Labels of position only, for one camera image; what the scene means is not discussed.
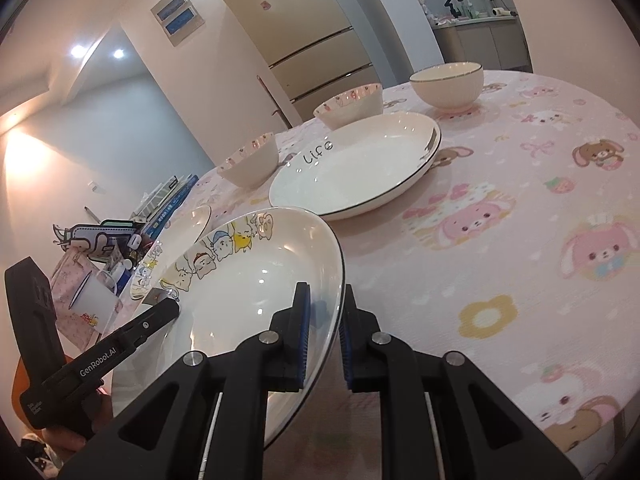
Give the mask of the person left hand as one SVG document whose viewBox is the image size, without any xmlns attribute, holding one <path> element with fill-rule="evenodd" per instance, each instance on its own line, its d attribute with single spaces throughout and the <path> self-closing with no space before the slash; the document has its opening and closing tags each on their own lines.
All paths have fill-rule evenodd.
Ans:
<svg viewBox="0 0 640 480">
<path fill-rule="evenodd" d="M 92 431 L 97 434 L 113 418 L 112 397 L 101 392 L 101 405 L 96 416 L 92 420 Z M 52 426 L 42 430 L 42 437 L 47 445 L 50 445 L 55 454 L 63 461 L 69 460 L 74 454 L 81 451 L 87 440 L 72 430 L 62 426 Z"/>
</svg>

